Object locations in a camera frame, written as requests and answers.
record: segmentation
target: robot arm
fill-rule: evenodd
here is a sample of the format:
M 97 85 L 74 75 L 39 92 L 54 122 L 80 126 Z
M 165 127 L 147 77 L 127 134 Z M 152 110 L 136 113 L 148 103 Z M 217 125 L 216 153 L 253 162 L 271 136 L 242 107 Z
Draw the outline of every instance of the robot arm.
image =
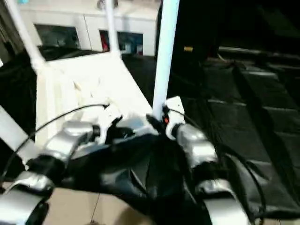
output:
M 0 197 L 0 224 L 42 224 L 48 212 L 46 201 L 61 181 L 75 150 L 99 136 L 97 125 L 66 122 L 39 156 L 29 162 L 29 169 Z
M 184 113 L 181 101 L 178 104 L 177 100 L 172 100 L 171 105 L 167 102 L 167 106 Z M 205 163 L 218 163 L 213 145 L 201 130 L 185 124 L 184 117 L 178 113 L 169 111 L 166 116 L 166 136 L 176 141 L 184 150 L 192 173 Z M 139 124 L 126 121 L 123 123 L 126 127 L 129 124 Z M 136 135 L 149 132 L 140 128 L 136 130 L 139 130 Z M 47 200 L 63 179 L 70 159 L 76 158 L 77 148 L 90 142 L 99 143 L 103 139 L 102 135 L 106 136 L 106 132 L 102 132 L 97 125 L 80 121 L 66 122 L 62 130 L 46 143 L 38 157 L 28 163 L 29 169 L 22 172 L 5 194 L 0 196 L 0 224 L 42 224 L 48 211 Z M 203 196 L 212 225 L 231 224 L 232 221 L 239 225 L 249 224 L 228 181 L 211 177 L 200 181 L 195 192 Z M 231 197 L 225 195 L 220 198 L 218 194 L 224 192 Z

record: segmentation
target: floor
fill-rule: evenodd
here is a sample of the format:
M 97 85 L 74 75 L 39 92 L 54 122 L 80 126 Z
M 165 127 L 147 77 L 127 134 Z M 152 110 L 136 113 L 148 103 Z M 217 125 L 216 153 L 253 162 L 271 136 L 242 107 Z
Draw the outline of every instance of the floor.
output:
M 114 196 L 57 188 L 44 225 L 151 225 L 144 215 Z

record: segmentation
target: cabinet door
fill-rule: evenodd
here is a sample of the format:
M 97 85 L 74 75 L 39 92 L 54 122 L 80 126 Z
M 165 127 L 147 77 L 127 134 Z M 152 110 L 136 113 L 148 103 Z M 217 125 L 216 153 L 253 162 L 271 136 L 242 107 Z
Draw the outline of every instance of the cabinet door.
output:
M 105 51 L 108 45 L 107 22 L 103 16 L 85 16 L 91 47 L 95 51 Z M 153 56 L 155 52 L 156 21 L 138 18 L 115 17 L 121 50 Z
M 22 11 L 22 17 L 36 45 L 91 49 L 83 15 Z

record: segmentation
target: black fabric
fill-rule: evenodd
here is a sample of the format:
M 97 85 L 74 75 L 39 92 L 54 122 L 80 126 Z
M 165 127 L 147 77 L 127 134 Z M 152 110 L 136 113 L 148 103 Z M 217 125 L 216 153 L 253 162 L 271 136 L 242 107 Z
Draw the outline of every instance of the black fabric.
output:
M 47 47 L 42 47 L 41 52 L 47 60 L 93 53 Z M 123 60 L 152 103 L 155 60 L 130 55 L 124 55 Z M 218 154 L 224 156 L 224 152 L 231 150 L 238 153 L 255 174 L 266 198 L 266 212 L 245 167 L 235 157 L 225 158 L 231 184 L 247 214 L 251 218 L 299 218 L 299 70 L 237 63 L 200 65 L 191 61 L 181 71 L 172 71 L 169 83 L 168 96 L 181 96 L 186 114 L 204 130 Z M 18 55 L 0 68 L 0 85 L 1 105 L 27 133 L 33 131 L 36 75 L 26 54 Z M 114 194 L 165 224 L 166 220 L 161 218 L 163 209 L 172 221 L 178 218 L 174 216 L 176 214 L 182 218 L 195 216 L 197 221 L 197 212 L 206 215 L 206 210 L 201 201 L 195 205 L 191 198 L 193 194 L 188 193 L 193 188 L 186 181 L 183 156 L 179 150 L 174 150 L 173 144 L 156 141 L 140 151 L 132 149 L 118 157 L 108 152 L 99 153 L 103 160 L 106 159 L 104 162 L 87 164 L 94 166 L 90 168 L 95 178 L 89 181 L 90 187 L 94 188 L 90 191 Z M 11 150 L 3 143 L 0 149 L 0 167 L 3 168 Z M 23 169 L 20 159 L 16 159 L 12 168 L 9 176 L 17 175 Z M 117 180 L 108 179 L 114 175 Z M 69 181 L 70 188 L 83 189 L 79 184 Z

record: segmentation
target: metal rod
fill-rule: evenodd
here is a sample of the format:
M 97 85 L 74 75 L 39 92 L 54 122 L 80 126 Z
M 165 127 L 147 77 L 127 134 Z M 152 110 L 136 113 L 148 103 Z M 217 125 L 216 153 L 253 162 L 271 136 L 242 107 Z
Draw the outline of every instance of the metal rod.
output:
M 120 54 L 118 35 L 114 24 L 113 0 L 105 0 L 106 19 L 108 23 L 108 38 L 111 52 Z
M 163 1 L 153 98 L 153 115 L 158 120 L 162 119 L 162 106 L 168 92 L 179 2 L 180 0 Z
M 45 59 L 42 57 L 40 51 L 33 43 L 28 31 L 26 30 L 25 23 L 22 20 L 18 5 L 15 0 L 5 0 L 7 9 L 14 21 L 15 27 L 18 30 L 18 33 L 23 41 L 23 44 L 27 50 L 27 53 L 30 57 L 31 65 L 33 69 L 37 69 L 42 66 L 45 62 Z

